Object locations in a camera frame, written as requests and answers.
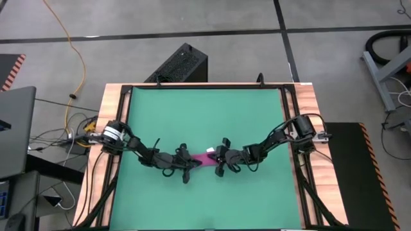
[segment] pink object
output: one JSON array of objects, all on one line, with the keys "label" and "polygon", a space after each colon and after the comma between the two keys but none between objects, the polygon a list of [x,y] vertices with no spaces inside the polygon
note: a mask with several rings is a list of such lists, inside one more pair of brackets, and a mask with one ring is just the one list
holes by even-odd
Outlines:
[{"label": "pink object", "polygon": [[208,153],[203,153],[203,154],[198,154],[198,155],[192,155],[191,157],[193,157],[196,160],[199,160],[201,162],[203,162],[203,164],[201,165],[201,167],[204,166],[215,166],[217,165],[217,162],[215,162],[213,159],[208,158],[208,154],[213,154],[214,152],[208,152]]}]

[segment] black computer case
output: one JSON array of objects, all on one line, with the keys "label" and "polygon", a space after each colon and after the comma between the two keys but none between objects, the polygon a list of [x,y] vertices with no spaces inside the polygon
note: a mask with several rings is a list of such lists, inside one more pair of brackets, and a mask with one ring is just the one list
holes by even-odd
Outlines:
[{"label": "black computer case", "polygon": [[208,56],[184,43],[144,82],[208,82]]}]

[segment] yellow cable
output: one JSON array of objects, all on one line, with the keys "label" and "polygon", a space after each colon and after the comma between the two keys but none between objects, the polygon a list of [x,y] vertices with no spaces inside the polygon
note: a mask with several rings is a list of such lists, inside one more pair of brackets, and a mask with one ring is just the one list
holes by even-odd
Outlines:
[{"label": "yellow cable", "polygon": [[[51,9],[50,5],[47,3],[46,0],[43,0],[43,3],[47,6],[47,8],[50,10],[50,12],[54,15],[54,17],[57,19],[58,23],[61,25],[61,27],[64,30],[64,33],[66,33],[67,36],[67,40],[69,41],[70,47],[71,49],[73,49],[74,51],[76,51],[78,57],[80,58],[80,60],[82,61],[83,64],[83,78],[82,78],[82,82],[79,84],[79,86],[77,87],[77,89],[73,92],[73,94],[77,94],[77,92],[83,87],[84,81],[85,81],[85,63],[83,60],[82,55],[80,54],[80,52],[73,46],[73,44],[71,43],[71,38],[70,38],[70,34],[69,32],[67,32],[66,28],[63,26],[62,21],[60,20],[60,18],[57,16],[57,14],[53,11],[53,9]],[[66,129],[66,132],[69,133],[70,131],[68,130],[68,125],[67,125],[67,118],[69,116],[69,106],[71,106],[71,104],[73,103],[73,99],[70,98],[69,103],[67,104],[68,106],[66,107],[66,113],[64,115],[64,127]],[[77,142],[78,145],[80,145],[81,147],[84,148],[90,148],[91,145],[84,145],[81,144],[79,142]]]}]

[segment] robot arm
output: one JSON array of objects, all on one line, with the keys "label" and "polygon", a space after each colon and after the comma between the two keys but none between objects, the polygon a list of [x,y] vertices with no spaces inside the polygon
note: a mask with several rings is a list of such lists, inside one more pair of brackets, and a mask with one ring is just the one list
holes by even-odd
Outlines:
[{"label": "robot arm", "polygon": [[[293,125],[297,132],[297,138],[294,139],[286,134],[285,130],[289,125]],[[208,157],[217,162],[215,173],[222,177],[224,174],[224,165],[235,172],[239,173],[241,167],[239,165],[246,165],[251,171],[257,171],[258,164],[262,162],[268,155],[268,152],[278,147],[281,144],[292,142],[301,147],[301,151],[312,151],[314,145],[312,138],[316,132],[308,117],[308,115],[298,115],[288,121],[283,122],[275,127],[259,144],[250,144],[243,147],[243,150],[231,150],[231,142],[228,138],[223,139],[223,145],[218,146],[215,153],[208,154]],[[256,164],[256,168],[252,169],[250,166]]]},{"label": "robot arm", "polygon": [[[124,140],[126,134],[130,137],[128,141]],[[170,177],[176,169],[182,170],[185,184],[189,182],[189,171],[202,164],[201,161],[191,158],[186,144],[181,144],[175,150],[175,155],[160,152],[155,146],[147,148],[140,138],[133,134],[129,125],[119,121],[109,121],[101,135],[92,139],[103,145],[101,151],[111,155],[120,155],[122,151],[134,152],[142,165],[162,169],[164,176]]]}]

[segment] green mat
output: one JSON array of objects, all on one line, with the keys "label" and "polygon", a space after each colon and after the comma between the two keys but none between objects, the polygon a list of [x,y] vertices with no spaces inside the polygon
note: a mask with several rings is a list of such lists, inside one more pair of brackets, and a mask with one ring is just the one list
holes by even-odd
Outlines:
[{"label": "green mat", "polygon": [[[146,146],[175,154],[185,142],[190,154],[221,145],[261,142],[283,121],[278,90],[133,89],[128,124]],[[182,172],[166,178],[124,153],[110,230],[301,228],[287,145],[271,151],[257,172],[242,166],[194,169],[188,184]]]}]

